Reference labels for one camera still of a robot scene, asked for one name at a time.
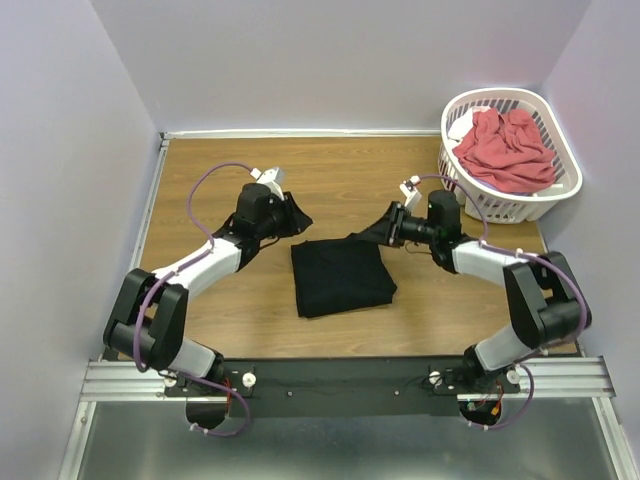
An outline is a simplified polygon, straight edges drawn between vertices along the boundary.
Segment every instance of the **folded black shirt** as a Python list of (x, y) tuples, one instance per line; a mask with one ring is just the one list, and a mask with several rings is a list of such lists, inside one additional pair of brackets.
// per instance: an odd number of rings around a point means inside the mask
[(386, 305), (397, 289), (378, 245), (355, 234), (293, 245), (291, 260), (301, 317)]

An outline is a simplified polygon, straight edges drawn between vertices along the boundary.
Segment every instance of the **gray wall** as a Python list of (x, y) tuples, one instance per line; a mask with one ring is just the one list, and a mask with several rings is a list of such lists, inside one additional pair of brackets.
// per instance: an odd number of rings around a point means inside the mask
[(157, 133), (86, 0), (0, 20), (0, 478), (56, 478)]
[(542, 219), (568, 254), (594, 315), (589, 354), (606, 356), (615, 406), (640, 458), (640, 3), (596, 0), (544, 85), (585, 174), (582, 193)]
[(439, 128), (478, 86), (536, 89), (588, 0), (92, 0), (163, 131)]

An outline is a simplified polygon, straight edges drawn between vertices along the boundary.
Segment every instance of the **wooden table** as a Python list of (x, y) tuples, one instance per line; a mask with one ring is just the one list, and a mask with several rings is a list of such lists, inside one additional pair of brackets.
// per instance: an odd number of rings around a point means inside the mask
[[(187, 335), (227, 357), (460, 354), (509, 321), (502, 288), (451, 275), (428, 255), (381, 248), (398, 285), (392, 305), (307, 320), (296, 313), (289, 248), (370, 225), (390, 201), (402, 200), (402, 180), (437, 171), (439, 146), (435, 137), (172, 140), (141, 266), (168, 265), (204, 243), (185, 202), (209, 167), (224, 161), (280, 166), (286, 172), (284, 189), (314, 225), (261, 252), (244, 270), (196, 298), (189, 306)], [(250, 181), (238, 168), (214, 173), (196, 194), (196, 216), (216, 229)], [(439, 181), (428, 181), (421, 190), (426, 197), (440, 187)], [(463, 225), (466, 233), (480, 235), (480, 222), (463, 215)], [(489, 239), (543, 251), (535, 223), (492, 225)]]

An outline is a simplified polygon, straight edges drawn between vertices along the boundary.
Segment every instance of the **pink cloth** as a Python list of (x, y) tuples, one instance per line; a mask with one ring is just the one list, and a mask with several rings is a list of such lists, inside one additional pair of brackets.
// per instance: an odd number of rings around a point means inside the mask
[(474, 178), (504, 193), (535, 193), (556, 179), (553, 150), (542, 145), (531, 115), (521, 108), (473, 114), (473, 128), (453, 149)]

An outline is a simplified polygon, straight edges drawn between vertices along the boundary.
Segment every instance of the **white plastic laundry basket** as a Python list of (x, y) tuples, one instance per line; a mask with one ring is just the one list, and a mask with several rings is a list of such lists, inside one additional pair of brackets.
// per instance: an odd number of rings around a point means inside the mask
[[(531, 195), (502, 193), (478, 182), (460, 166), (452, 152), (455, 144), (448, 139), (447, 132), (457, 118), (464, 115), (469, 108), (478, 105), (495, 107), (500, 113), (522, 108), (533, 116), (540, 129), (544, 146), (556, 153), (553, 158), (556, 181), (551, 187)], [(524, 220), (537, 220), (560, 200), (575, 195), (582, 186), (582, 173), (549, 104), (533, 92), (520, 88), (483, 88), (458, 95), (444, 109), (441, 129), (442, 146), (438, 157), (440, 174), (460, 182), (489, 222), (520, 223)], [(442, 183), (445, 188), (456, 193), (458, 202), (465, 205), (468, 215), (480, 218), (460, 188), (444, 180)]]

